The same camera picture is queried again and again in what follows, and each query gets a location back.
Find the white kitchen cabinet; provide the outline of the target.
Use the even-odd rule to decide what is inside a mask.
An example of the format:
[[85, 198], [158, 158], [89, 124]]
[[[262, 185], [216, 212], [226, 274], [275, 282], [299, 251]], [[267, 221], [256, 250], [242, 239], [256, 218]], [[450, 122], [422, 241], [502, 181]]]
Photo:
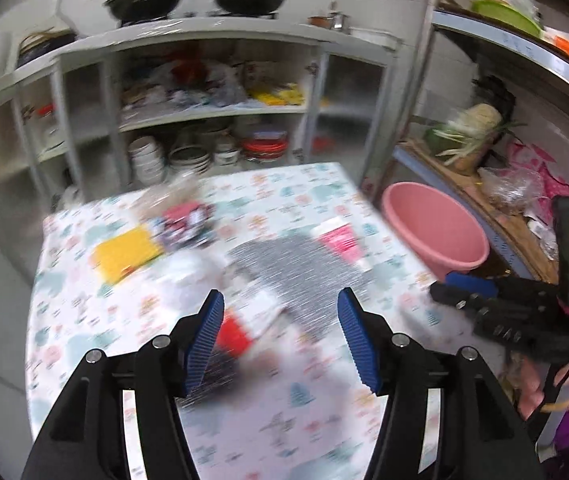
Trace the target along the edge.
[[[181, 18], [79, 39], [0, 77], [0, 252], [34, 275], [40, 224], [68, 185], [85, 200], [137, 179], [135, 136], [167, 143], [191, 122], [274, 118], [287, 162], [345, 164], [361, 181], [391, 95], [395, 48], [266, 18]], [[298, 84], [302, 106], [252, 99], [257, 84]]]

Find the clear bubble wrap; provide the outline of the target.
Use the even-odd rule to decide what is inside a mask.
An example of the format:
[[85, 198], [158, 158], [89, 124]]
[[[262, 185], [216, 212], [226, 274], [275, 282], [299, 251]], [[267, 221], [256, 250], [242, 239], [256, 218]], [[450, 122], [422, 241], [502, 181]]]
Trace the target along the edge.
[[170, 180], [147, 188], [130, 206], [139, 221], [162, 217], [165, 211], [200, 196], [201, 178], [191, 170], [175, 174]]

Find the stack of white bowls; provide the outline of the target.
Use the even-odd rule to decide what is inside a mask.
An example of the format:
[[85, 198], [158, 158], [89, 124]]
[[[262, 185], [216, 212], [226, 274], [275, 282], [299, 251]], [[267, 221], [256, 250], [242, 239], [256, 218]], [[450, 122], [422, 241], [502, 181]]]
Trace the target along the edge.
[[152, 136], [140, 136], [128, 146], [132, 170], [143, 185], [161, 183], [166, 177], [162, 146]]

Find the pink plastic basin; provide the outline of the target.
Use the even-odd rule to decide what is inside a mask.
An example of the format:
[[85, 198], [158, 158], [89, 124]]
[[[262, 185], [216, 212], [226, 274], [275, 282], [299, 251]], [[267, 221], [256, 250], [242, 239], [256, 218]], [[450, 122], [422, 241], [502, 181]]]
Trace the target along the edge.
[[417, 182], [385, 188], [381, 208], [387, 223], [441, 281], [466, 274], [489, 255], [488, 238], [474, 218], [449, 195]]

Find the red white paper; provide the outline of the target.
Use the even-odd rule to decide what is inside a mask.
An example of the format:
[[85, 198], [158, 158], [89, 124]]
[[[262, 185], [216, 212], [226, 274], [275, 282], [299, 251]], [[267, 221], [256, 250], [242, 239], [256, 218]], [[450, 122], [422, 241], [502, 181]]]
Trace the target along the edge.
[[166, 252], [211, 244], [215, 239], [214, 206], [188, 202], [167, 209], [151, 222], [155, 240]]

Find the steel kettle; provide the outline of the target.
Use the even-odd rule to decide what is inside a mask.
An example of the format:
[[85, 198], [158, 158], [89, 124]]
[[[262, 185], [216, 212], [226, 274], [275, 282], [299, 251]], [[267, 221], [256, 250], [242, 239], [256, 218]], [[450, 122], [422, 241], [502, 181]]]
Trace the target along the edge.
[[327, 18], [330, 22], [330, 29], [333, 30], [333, 32], [342, 32], [342, 34], [350, 33], [350, 16], [339, 8], [339, 3], [336, 0], [330, 3]]

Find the yellow foam net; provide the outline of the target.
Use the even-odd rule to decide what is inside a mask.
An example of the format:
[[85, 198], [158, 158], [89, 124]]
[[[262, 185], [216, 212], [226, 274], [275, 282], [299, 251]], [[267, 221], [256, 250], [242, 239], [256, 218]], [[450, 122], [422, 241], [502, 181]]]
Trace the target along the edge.
[[115, 285], [163, 254], [150, 232], [137, 226], [99, 244], [94, 249], [94, 263], [103, 280]]

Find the red white paper box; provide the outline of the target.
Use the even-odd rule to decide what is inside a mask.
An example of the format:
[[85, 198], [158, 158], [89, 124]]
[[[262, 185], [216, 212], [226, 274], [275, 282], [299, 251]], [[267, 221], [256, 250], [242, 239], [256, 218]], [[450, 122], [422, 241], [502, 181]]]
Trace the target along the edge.
[[250, 287], [226, 307], [216, 347], [236, 358], [248, 352], [284, 310], [282, 300], [269, 288]]

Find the pink white wrapper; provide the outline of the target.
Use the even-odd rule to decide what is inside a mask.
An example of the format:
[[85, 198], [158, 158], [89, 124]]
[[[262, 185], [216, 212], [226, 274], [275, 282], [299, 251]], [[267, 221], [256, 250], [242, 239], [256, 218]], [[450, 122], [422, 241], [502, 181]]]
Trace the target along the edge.
[[311, 236], [324, 246], [335, 252], [362, 273], [372, 269], [365, 253], [361, 249], [358, 238], [350, 223], [343, 217], [334, 217], [315, 226]]

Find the red lidded containers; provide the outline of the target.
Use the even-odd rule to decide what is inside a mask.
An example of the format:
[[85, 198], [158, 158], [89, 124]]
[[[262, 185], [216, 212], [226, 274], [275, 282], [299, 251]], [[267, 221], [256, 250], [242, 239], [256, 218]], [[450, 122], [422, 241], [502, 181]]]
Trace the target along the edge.
[[284, 156], [289, 148], [289, 136], [284, 131], [258, 131], [240, 141], [246, 159], [271, 162]]

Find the floral bear tablecloth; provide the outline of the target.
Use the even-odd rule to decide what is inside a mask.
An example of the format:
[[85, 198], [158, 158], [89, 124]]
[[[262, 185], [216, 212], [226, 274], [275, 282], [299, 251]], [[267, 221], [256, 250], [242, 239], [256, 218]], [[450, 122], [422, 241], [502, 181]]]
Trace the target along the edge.
[[250, 345], [231, 391], [181, 408], [180, 417], [204, 479], [360, 479], [369, 463], [385, 402], [362, 385], [342, 330], [331, 324], [311, 339], [254, 273], [231, 252], [250, 240], [308, 234], [342, 217], [372, 272], [359, 300], [393, 330], [423, 347], [455, 352], [472, 346], [492, 370], [505, 355], [472, 333], [461, 314], [433, 304], [433, 275], [335, 164], [239, 172], [207, 179], [214, 242], [169, 254], [116, 285], [94, 266], [94, 249], [132, 229], [134, 194], [57, 212], [44, 221], [30, 302], [25, 379], [30, 428], [38, 431], [78, 361], [93, 348], [137, 350], [198, 310], [211, 289]]

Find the steel wool scrubber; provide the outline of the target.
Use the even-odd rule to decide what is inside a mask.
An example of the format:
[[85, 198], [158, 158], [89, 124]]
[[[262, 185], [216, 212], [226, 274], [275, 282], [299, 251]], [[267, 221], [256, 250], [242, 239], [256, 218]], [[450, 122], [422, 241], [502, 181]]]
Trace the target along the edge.
[[185, 399], [176, 402], [179, 408], [188, 408], [225, 399], [267, 375], [268, 370], [259, 359], [236, 358], [227, 350], [215, 348], [202, 382]]

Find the white patterned pot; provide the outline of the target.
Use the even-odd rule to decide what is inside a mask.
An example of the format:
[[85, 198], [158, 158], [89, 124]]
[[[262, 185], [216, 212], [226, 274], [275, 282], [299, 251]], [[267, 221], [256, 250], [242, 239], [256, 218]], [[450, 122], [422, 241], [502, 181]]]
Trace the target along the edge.
[[240, 148], [232, 136], [219, 136], [215, 143], [214, 163], [217, 166], [234, 166], [240, 158]]

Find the clear plastic bag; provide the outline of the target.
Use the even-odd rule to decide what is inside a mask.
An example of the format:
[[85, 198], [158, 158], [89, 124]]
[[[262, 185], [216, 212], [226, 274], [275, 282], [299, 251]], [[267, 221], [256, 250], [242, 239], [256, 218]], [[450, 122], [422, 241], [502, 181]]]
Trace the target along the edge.
[[481, 191], [487, 200], [506, 214], [520, 214], [543, 196], [537, 172], [522, 167], [479, 168]]

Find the metal rack shelf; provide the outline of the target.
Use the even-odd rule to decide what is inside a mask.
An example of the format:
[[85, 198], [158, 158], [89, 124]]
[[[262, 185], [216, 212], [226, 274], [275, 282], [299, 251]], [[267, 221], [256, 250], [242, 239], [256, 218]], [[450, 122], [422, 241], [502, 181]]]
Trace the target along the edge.
[[[419, 96], [436, 36], [448, 37], [477, 66], [460, 103], [445, 90]], [[365, 178], [365, 190], [377, 200], [403, 165], [459, 200], [514, 273], [556, 282], [559, 246], [543, 236], [552, 233], [552, 197], [569, 196], [563, 56], [508, 24], [445, 1], [425, 9], [417, 56], [384, 164]], [[535, 223], [542, 235], [531, 230]]]

